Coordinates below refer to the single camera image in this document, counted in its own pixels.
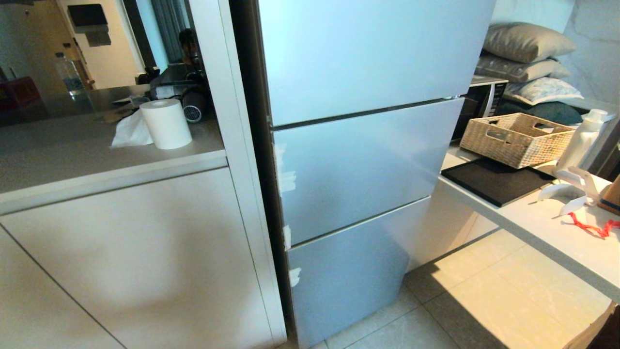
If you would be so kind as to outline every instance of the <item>silver refrigerator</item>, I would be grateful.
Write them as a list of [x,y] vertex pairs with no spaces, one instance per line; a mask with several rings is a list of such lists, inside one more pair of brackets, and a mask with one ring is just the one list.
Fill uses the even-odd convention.
[[396,298],[495,1],[230,3],[278,283],[305,349]]

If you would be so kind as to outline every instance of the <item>red string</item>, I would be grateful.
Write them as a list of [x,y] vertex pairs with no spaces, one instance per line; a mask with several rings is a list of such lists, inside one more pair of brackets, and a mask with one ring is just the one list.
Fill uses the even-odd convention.
[[607,221],[607,224],[605,224],[605,226],[601,229],[599,227],[594,227],[592,225],[587,225],[587,224],[583,224],[583,223],[579,222],[577,220],[577,216],[573,212],[569,213],[569,216],[571,218],[573,218],[573,223],[577,227],[580,227],[581,229],[586,230],[586,231],[592,233],[592,235],[594,235],[594,232],[596,232],[603,239],[605,239],[606,237],[609,236],[609,231],[611,229],[613,229],[613,228],[620,228],[620,221],[614,221],[614,220],[610,219],[609,221]]

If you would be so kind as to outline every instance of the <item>refrigerator drawer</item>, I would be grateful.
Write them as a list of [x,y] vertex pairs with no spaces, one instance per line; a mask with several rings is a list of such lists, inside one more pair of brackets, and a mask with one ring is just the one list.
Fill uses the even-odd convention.
[[467,93],[495,1],[258,3],[278,126]]
[[273,133],[291,244],[432,193],[462,99]]
[[403,246],[418,229],[429,201],[425,198],[288,251],[289,270],[299,272],[291,290],[300,349],[394,301],[409,262]]

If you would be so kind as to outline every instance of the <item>white bottle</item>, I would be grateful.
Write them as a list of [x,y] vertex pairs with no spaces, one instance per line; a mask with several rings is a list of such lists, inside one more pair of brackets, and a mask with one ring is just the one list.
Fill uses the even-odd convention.
[[569,146],[566,147],[560,160],[558,160],[554,172],[566,170],[571,166],[579,167],[579,164],[581,164],[598,137],[606,116],[606,111],[600,109],[590,110],[590,113],[583,118],[583,123],[570,139]]

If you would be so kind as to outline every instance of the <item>wicker basket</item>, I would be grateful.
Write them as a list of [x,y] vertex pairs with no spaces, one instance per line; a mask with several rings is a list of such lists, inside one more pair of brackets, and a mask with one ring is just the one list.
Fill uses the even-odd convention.
[[575,129],[524,113],[471,119],[461,147],[514,168],[560,157]]

